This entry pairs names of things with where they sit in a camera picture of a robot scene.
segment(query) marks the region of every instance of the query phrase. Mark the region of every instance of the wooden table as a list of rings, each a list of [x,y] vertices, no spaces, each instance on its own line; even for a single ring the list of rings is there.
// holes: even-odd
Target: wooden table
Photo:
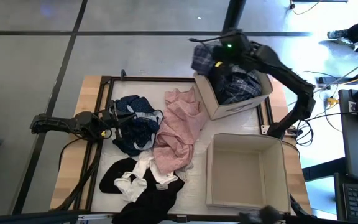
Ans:
[[[82,111],[95,110],[95,103],[98,97],[101,79],[101,76],[85,76],[80,95],[78,97],[75,114]],[[285,100],[282,84],[277,80],[272,79],[272,85],[273,93],[270,95],[272,116],[274,121],[280,121],[288,113],[287,102]],[[103,109],[106,96],[107,94],[103,94],[101,103],[102,106],[99,108],[100,110]],[[265,103],[262,103],[262,114],[265,124],[267,124],[268,116]],[[69,141],[72,141],[75,138],[75,136],[70,135]],[[295,140],[293,138],[285,137],[284,141],[295,145]],[[298,153],[291,146],[286,144],[283,144],[283,146],[290,193],[294,196],[295,200],[300,203],[305,211],[311,213]],[[56,208],[59,206],[78,183],[85,156],[85,147],[86,141],[79,140],[65,149],[50,208]],[[89,181],[85,185],[81,197],[80,208],[82,209],[85,208],[85,202],[88,195],[88,184]]]

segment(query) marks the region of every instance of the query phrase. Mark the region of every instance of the navy blue clothing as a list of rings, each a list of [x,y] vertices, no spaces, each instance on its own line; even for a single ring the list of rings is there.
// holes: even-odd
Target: navy blue clothing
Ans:
[[[153,113],[155,111],[146,98],[139,97],[138,95],[124,96],[116,100],[116,106],[122,112],[130,112],[127,106],[130,106],[134,112]]]
[[[117,109],[124,112],[153,113],[155,111],[146,98],[139,97],[138,95],[125,96],[115,102]],[[151,141],[153,134],[155,138],[155,134],[159,129],[160,125],[158,122],[148,118],[136,117],[121,127],[122,140],[114,139],[112,143],[122,152],[128,154],[128,156],[138,156],[142,150],[146,150],[139,148],[144,147]]]
[[[256,70],[246,72],[237,65],[214,67],[216,62],[211,52],[219,45],[219,41],[197,45],[191,64],[191,68],[196,70],[198,75],[204,75],[209,79],[218,103],[225,105],[260,96],[262,87]]]

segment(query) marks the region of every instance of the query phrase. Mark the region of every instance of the plaid shirt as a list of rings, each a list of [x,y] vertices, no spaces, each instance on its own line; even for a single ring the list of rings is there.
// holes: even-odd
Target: plaid shirt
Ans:
[[[205,75],[210,78],[211,70],[216,63],[211,52],[217,45],[221,45],[221,43],[214,41],[208,44],[199,44],[195,47],[191,68],[196,70],[199,75]],[[231,74],[221,75],[219,83],[213,86],[220,105],[237,103],[260,96],[262,87],[256,70],[246,72],[239,68],[238,65],[230,65],[230,69]]]

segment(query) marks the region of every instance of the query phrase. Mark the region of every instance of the white box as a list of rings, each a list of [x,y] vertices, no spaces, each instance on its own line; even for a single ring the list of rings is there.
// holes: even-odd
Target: white box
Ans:
[[[260,96],[228,105],[219,105],[208,78],[203,75],[197,75],[197,73],[195,73],[194,78],[196,80],[197,87],[200,90],[205,107],[211,120],[245,111],[261,104],[261,102],[263,102],[266,97],[268,97],[269,94],[273,92],[273,86],[266,74],[260,72],[257,72],[257,74],[259,77],[260,85],[262,87],[262,94]]]
[[[290,212],[281,140],[255,134],[215,134],[207,150],[206,204]]]

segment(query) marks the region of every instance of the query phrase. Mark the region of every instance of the table leg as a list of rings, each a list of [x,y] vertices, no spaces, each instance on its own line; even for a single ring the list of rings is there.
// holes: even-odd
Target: table leg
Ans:
[[[230,0],[222,28],[223,33],[227,32],[229,28],[237,28],[245,4],[246,0]]]
[[[342,157],[333,161],[325,162],[302,169],[305,181],[316,180],[338,174],[346,174],[346,158]]]

